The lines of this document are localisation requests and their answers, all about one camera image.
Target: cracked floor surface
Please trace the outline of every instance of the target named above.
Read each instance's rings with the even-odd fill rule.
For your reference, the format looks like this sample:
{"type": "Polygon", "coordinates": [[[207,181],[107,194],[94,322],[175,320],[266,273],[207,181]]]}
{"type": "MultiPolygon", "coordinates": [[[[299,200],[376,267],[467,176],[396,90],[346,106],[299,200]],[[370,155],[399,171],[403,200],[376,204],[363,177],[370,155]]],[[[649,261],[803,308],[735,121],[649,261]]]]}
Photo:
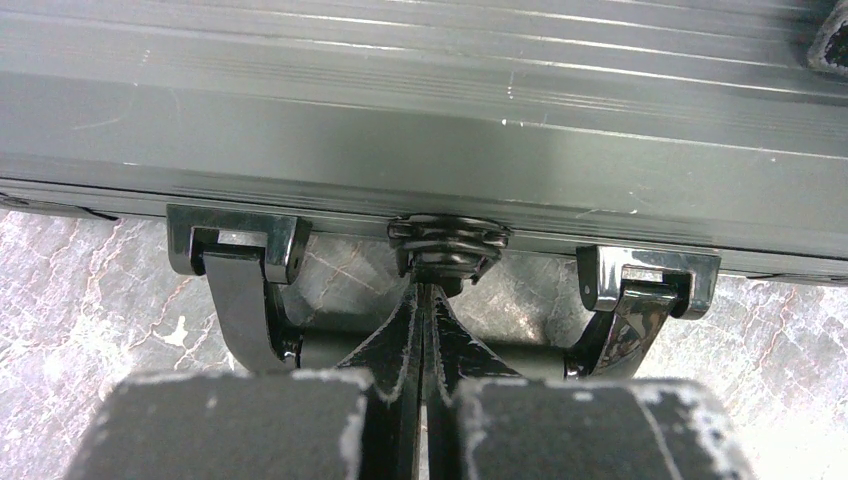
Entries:
{"type": "MultiPolygon", "coordinates": [[[[380,242],[313,236],[284,291],[299,323],[373,330],[402,286],[380,242]]],[[[574,342],[588,320],[566,259],[508,254],[453,300],[483,339],[574,342]]],[[[131,372],[234,370],[206,280],[175,274],[162,223],[0,211],[0,478],[62,478],[131,372]]],[[[721,277],[699,321],[671,321],[640,376],[724,402],[763,479],[848,476],[848,290],[721,277]]]]}

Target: gray stone floor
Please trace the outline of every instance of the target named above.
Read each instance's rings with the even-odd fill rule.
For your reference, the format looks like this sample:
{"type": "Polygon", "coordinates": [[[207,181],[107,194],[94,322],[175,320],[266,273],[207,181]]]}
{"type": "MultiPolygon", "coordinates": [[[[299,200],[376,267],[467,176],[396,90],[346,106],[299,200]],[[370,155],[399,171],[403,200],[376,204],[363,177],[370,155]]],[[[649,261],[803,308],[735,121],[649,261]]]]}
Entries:
{"type": "MultiPolygon", "coordinates": [[[[568,345],[588,316],[573,263],[507,255],[454,300],[484,339],[568,345]]],[[[314,236],[286,289],[298,322],[376,328],[399,295],[383,243],[314,236]]],[[[0,211],[0,478],[61,478],[116,382],[239,369],[204,278],[168,265],[165,227],[0,211]]],[[[848,477],[848,291],[722,277],[709,315],[667,324],[641,376],[710,387],[764,479],[848,477]]]]}

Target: marble floor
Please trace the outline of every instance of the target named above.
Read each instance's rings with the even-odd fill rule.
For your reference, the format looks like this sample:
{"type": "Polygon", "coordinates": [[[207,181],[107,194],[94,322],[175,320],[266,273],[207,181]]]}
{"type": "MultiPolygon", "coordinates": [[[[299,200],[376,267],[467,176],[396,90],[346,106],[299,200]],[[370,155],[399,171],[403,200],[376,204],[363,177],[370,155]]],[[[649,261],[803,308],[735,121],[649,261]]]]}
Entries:
{"type": "MultiPolygon", "coordinates": [[[[0,478],[62,478],[115,384],[142,370],[233,370],[204,278],[171,270],[161,223],[0,211],[0,478]]],[[[569,345],[588,319],[566,259],[509,254],[454,299],[487,340],[569,345]]],[[[313,236],[293,319],[376,328],[400,294],[379,242],[313,236]]],[[[848,290],[722,277],[671,321],[640,376],[715,392],[763,479],[848,477],[848,290]]]]}

